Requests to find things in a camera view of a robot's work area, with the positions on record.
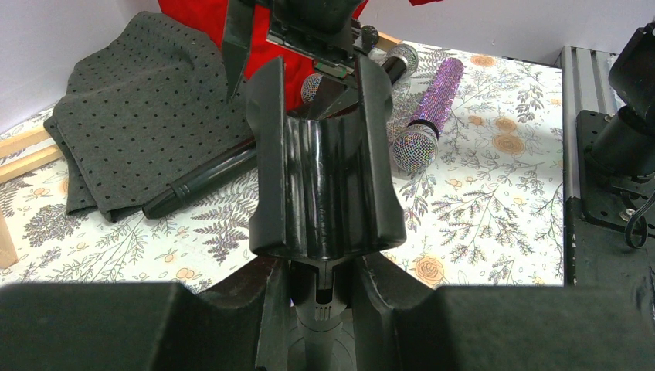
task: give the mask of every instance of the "glittery microphone handle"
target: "glittery microphone handle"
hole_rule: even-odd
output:
[[[464,65],[457,58],[448,58],[441,63],[433,82],[428,87],[426,95],[416,108],[411,124],[428,121],[440,136],[443,125],[448,121],[450,108],[453,105],[455,93],[460,85]]]

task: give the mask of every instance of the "black base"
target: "black base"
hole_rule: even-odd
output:
[[[582,242],[582,251],[595,250]],[[635,250],[633,256],[646,253]],[[612,290],[433,291],[381,254],[355,264],[353,331],[342,335],[355,335],[359,369],[653,369],[655,364],[653,332],[634,304]],[[289,281],[287,265],[258,257],[197,296],[171,283],[10,285],[0,290],[0,369],[301,368],[302,358],[287,348],[298,343],[288,336],[292,313],[286,292],[298,283]],[[618,269],[596,272],[620,278]]]
[[[655,210],[646,214],[649,235],[640,250],[630,249],[624,240],[626,221],[621,212],[637,209],[655,189],[653,180],[632,182],[604,174],[589,158],[589,149],[608,122],[598,112],[582,111],[578,116],[578,153],[581,199],[565,204],[565,283],[580,287],[612,288],[621,291],[655,329]],[[618,188],[632,197],[622,197]]]
[[[621,213],[626,209],[639,209],[655,189],[655,180],[634,182],[628,177],[600,170],[600,167],[594,165],[589,153],[595,139],[608,124],[606,115],[581,111],[577,122],[580,194],[585,220],[623,231],[626,221],[622,219]],[[648,234],[655,237],[655,208],[649,210],[645,217],[648,221]]]

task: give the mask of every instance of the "white wall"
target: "white wall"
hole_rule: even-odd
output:
[[[360,20],[399,39],[553,64],[563,46],[620,53],[655,0],[369,0]]]
[[[55,103],[73,66],[157,0],[0,0],[0,132]]]

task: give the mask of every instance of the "black microphone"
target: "black microphone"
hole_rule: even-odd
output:
[[[411,76],[419,66],[419,54],[407,44],[398,44],[387,53],[387,60],[382,64],[391,85],[396,81]]]
[[[158,219],[190,206],[237,176],[257,167],[256,154],[255,138],[250,137],[212,158],[175,180],[168,189],[145,204],[145,217]]]

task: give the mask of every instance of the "purple rhinestone microphone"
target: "purple rhinestone microphone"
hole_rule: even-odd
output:
[[[314,101],[318,86],[321,85],[323,75],[320,73],[312,73],[303,82],[303,87],[300,90],[300,96],[303,98],[303,103],[310,103]]]
[[[393,158],[399,168],[422,172],[434,162],[437,140],[450,116],[463,72],[464,65],[456,58],[441,63],[409,125],[393,141]]]

